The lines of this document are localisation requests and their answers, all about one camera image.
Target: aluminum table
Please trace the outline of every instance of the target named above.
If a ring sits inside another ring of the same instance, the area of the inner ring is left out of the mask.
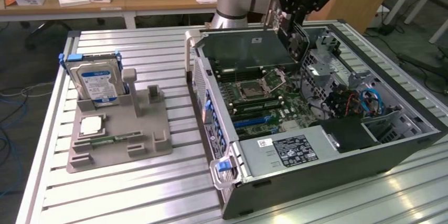
[[[336,25],[377,65],[448,124],[444,104],[360,34]],[[203,26],[81,32],[64,53],[120,50],[137,71],[137,88],[157,84],[173,141],[167,156],[69,174],[65,171],[76,89],[60,68],[17,223],[440,223],[448,220],[448,138],[415,153],[385,174],[223,220],[184,79],[184,33]],[[341,47],[355,70],[363,64]]]

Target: barcode sticker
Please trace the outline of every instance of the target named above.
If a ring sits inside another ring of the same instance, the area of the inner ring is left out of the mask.
[[[261,139],[257,142],[259,142],[260,148],[271,146],[272,145],[272,138]]]

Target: floor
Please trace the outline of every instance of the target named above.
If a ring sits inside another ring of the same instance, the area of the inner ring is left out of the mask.
[[[385,5],[393,6],[395,2],[396,0],[385,0]],[[433,3],[428,3],[411,25],[404,25],[400,21],[397,22],[404,29],[404,34],[393,32],[388,36],[381,36],[381,38],[387,41],[393,51],[407,54],[420,60],[425,60],[435,65],[444,66],[444,62],[437,60],[437,56],[441,55],[441,52],[437,50],[436,45],[428,43],[428,39],[447,18],[448,10]],[[137,19],[139,27],[177,26],[181,21],[183,18],[180,15],[141,17]],[[204,21],[209,21],[209,16],[192,15],[192,25],[203,24]],[[68,20],[67,23],[75,30],[124,29],[125,27],[121,18],[105,19],[105,24],[103,26],[96,23],[96,19]],[[23,29],[19,23],[9,23],[7,29],[0,31],[0,90],[9,87],[28,87],[37,83],[51,82],[55,79],[59,67],[57,55],[64,49],[67,32],[61,27],[52,27],[45,31],[39,40],[35,41],[37,48],[33,51],[27,51],[23,48],[23,38],[32,29],[39,26],[40,22],[31,22],[31,24],[32,26],[29,29]],[[5,26],[7,23],[0,23],[0,30],[1,27]],[[375,30],[368,30],[368,34],[376,36]],[[395,53],[388,49],[384,42],[376,37],[368,39],[384,54],[397,62]],[[444,34],[437,44],[448,47],[448,33]],[[404,65],[403,68],[423,83],[424,75],[420,70],[411,65]],[[428,85],[433,89],[443,90],[444,80],[440,77],[428,74]],[[15,89],[11,90],[9,93],[19,91],[20,89]],[[43,86],[36,88],[31,94],[36,95],[49,91],[51,86]],[[448,98],[444,95],[435,95],[445,104],[448,104]],[[9,100],[21,102],[23,99],[24,97],[19,96]],[[17,216],[48,102],[49,95],[28,98],[27,115],[7,129],[9,138],[16,144],[23,174],[20,182],[12,192],[0,197],[0,223],[3,224],[13,223]],[[0,103],[0,119],[11,113],[16,108],[15,106],[17,105]],[[0,152],[0,162],[4,156],[5,152],[3,151]],[[17,162],[11,156],[7,163],[0,167],[0,194],[12,184],[15,184],[17,174]]]

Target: side panel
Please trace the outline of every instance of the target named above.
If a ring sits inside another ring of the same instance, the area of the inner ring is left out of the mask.
[[[383,173],[420,150],[421,145],[419,140],[408,141],[245,184],[233,190],[223,218],[236,218]]]

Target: blue pcie slot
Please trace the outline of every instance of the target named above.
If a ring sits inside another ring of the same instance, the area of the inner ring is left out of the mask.
[[[265,116],[265,117],[261,117],[261,118],[255,118],[255,119],[248,119],[248,120],[244,120],[244,121],[240,121],[240,122],[235,122],[233,123],[233,126],[235,128],[241,128],[241,127],[245,127],[245,126],[252,126],[252,125],[257,125],[257,124],[261,124],[261,123],[268,123],[268,121],[271,120],[271,116]]]

